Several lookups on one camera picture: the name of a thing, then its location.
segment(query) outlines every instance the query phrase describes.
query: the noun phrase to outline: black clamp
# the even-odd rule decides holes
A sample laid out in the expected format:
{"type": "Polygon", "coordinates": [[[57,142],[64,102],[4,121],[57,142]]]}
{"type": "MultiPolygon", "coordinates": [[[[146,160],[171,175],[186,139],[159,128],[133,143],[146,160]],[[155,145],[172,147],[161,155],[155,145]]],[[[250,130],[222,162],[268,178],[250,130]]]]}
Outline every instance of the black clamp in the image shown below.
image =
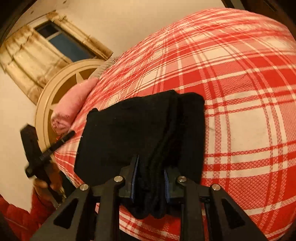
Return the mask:
{"type": "MultiPolygon", "coordinates": [[[[31,241],[117,241],[119,205],[133,201],[139,157],[120,175],[103,185],[77,188],[34,234],[31,241]]],[[[202,205],[204,205],[210,241],[267,241],[248,215],[218,184],[205,187],[181,176],[177,168],[165,170],[168,205],[181,205],[181,241],[204,241],[202,205]]]]}

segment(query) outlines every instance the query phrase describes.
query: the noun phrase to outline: beige curtain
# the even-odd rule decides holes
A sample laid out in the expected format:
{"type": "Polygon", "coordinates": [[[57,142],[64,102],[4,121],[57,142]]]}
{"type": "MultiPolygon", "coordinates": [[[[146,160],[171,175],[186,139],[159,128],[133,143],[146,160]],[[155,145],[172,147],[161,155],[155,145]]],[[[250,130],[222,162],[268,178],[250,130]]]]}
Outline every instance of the beige curtain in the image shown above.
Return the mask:
{"type": "Polygon", "coordinates": [[[51,12],[47,14],[47,18],[56,25],[58,25],[60,28],[62,28],[64,31],[72,35],[86,47],[88,47],[96,55],[101,56],[104,60],[109,59],[113,54],[113,52],[110,49],[108,49],[105,45],[103,45],[100,41],[91,36],[86,35],[75,25],[69,22],[66,16],[60,16],[56,12],[51,12]]]}
{"type": "Polygon", "coordinates": [[[27,25],[10,36],[0,48],[3,70],[35,104],[47,82],[71,62],[27,25]]]}

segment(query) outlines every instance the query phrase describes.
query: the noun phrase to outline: silver screw head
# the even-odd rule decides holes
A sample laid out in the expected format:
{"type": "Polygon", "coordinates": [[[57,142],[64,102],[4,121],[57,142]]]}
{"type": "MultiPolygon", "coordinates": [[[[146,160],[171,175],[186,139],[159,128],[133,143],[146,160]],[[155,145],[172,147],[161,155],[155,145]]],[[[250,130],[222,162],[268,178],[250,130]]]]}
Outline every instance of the silver screw head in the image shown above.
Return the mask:
{"type": "Polygon", "coordinates": [[[178,181],[184,183],[185,181],[187,181],[187,178],[185,176],[178,176],[178,181]]]}
{"type": "Polygon", "coordinates": [[[89,188],[89,186],[87,185],[87,184],[82,184],[81,186],[80,186],[80,190],[81,191],[85,191],[85,190],[87,190],[89,188]]]}
{"type": "Polygon", "coordinates": [[[221,189],[221,186],[219,184],[213,184],[212,185],[213,190],[219,191],[221,189]]]}
{"type": "Polygon", "coordinates": [[[114,181],[116,181],[117,183],[121,182],[123,180],[123,177],[122,176],[116,176],[114,178],[114,181]]]}

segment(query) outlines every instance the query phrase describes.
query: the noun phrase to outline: pink cloth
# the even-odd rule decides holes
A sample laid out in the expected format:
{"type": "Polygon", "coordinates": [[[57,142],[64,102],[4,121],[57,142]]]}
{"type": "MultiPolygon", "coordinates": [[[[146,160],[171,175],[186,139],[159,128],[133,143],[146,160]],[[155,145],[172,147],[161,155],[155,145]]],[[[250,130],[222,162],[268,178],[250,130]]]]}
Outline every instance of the pink cloth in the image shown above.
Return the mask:
{"type": "Polygon", "coordinates": [[[58,135],[69,131],[87,96],[98,81],[97,77],[93,77],[76,84],[60,99],[50,120],[53,130],[58,135]]]}

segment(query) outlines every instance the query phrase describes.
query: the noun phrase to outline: red plaid fabric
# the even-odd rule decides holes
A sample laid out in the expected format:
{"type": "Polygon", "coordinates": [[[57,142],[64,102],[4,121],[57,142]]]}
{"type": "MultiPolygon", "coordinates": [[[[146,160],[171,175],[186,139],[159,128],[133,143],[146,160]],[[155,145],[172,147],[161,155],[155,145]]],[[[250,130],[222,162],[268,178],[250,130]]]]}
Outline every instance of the red plaid fabric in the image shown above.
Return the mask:
{"type": "MultiPolygon", "coordinates": [[[[296,214],[296,42],[267,17],[210,9],[166,27],[125,52],[88,96],[56,153],[78,186],[74,163],[86,115],[134,96],[174,89],[205,99],[202,184],[219,183],[269,240],[296,214]]],[[[140,240],[178,240],[180,220],[136,220],[120,209],[120,228],[140,240]]]]}

